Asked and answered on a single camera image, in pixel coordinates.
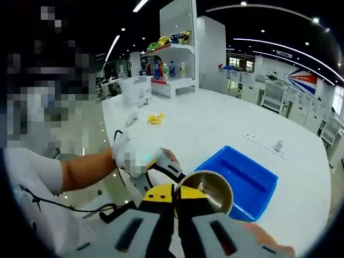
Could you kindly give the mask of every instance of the plastic bottle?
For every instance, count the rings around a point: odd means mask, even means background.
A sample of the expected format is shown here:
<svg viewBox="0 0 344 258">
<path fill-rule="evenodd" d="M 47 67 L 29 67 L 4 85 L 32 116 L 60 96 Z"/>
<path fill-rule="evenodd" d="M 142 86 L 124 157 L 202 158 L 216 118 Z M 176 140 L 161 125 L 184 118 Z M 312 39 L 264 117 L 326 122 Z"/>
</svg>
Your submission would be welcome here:
<svg viewBox="0 0 344 258">
<path fill-rule="evenodd" d="M 160 79 L 160 67 L 158 62 L 155 62 L 154 64 L 154 78 L 157 80 Z"/>
<path fill-rule="evenodd" d="M 176 67 L 174 65 L 174 61 L 170 63 L 170 77 L 176 77 Z"/>
<path fill-rule="evenodd" d="M 164 81 L 168 80 L 168 66 L 166 63 L 162 65 L 162 78 Z"/>
<path fill-rule="evenodd" d="M 187 71 L 185 69 L 185 63 L 181 63 L 180 71 L 181 71 L 181 78 L 185 78 L 187 74 Z"/>
</svg>

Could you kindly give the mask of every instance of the white shirt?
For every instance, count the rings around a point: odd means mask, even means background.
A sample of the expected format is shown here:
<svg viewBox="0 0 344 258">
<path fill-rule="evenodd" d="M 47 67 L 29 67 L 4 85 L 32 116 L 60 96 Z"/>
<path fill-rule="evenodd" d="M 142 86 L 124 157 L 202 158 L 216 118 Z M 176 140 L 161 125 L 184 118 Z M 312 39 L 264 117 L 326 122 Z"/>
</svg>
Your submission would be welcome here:
<svg viewBox="0 0 344 258">
<path fill-rule="evenodd" d="M 61 193 L 60 161 L 25 148 L 4 149 L 4 157 L 14 196 L 29 225 L 37 228 L 38 237 L 48 248 L 62 254 L 95 240 L 85 220 L 74 217 L 64 207 L 42 201 L 33 203 L 33 197 L 20 188 L 22 185 L 40 198 L 59 202 L 53 193 Z"/>
</svg>

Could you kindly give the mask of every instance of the blue plastic tray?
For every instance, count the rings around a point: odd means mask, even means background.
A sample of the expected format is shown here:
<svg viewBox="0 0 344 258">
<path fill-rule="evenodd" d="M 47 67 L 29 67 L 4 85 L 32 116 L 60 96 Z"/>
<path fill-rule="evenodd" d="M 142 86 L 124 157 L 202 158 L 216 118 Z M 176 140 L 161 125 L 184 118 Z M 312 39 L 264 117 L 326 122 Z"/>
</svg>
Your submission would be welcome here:
<svg viewBox="0 0 344 258">
<path fill-rule="evenodd" d="M 278 177 L 230 146 L 225 146 L 195 171 L 219 173 L 233 189 L 234 204 L 230 217 L 257 221 L 268 206 Z"/>
</svg>

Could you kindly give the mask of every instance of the stainless steel bowl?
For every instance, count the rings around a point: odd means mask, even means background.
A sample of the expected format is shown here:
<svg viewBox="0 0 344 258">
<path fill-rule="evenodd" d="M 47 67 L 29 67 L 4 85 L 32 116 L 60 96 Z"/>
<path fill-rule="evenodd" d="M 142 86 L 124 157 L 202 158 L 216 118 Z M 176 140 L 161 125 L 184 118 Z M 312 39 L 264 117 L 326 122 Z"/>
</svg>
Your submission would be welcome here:
<svg viewBox="0 0 344 258">
<path fill-rule="evenodd" d="M 221 175 L 213 171 L 201 170 L 186 176 L 177 189 L 181 185 L 204 193 L 215 212 L 230 213 L 233 206 L 233 190 Z"/>
</svg>

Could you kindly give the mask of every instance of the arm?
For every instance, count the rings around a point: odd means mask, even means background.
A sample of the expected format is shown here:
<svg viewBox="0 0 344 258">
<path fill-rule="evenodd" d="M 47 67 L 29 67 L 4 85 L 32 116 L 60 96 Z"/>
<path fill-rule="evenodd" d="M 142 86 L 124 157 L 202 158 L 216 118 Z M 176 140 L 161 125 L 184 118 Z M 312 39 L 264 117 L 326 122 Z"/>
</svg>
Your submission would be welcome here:
<svg viewBox="0 0 344 258">
<path fill-rule="evenodd" d="M 62 191 L 73 191 L 89 187 L 116 169 L 112 149 L 103 154 L 90 154 L 61 162 Z"/>
</svg>

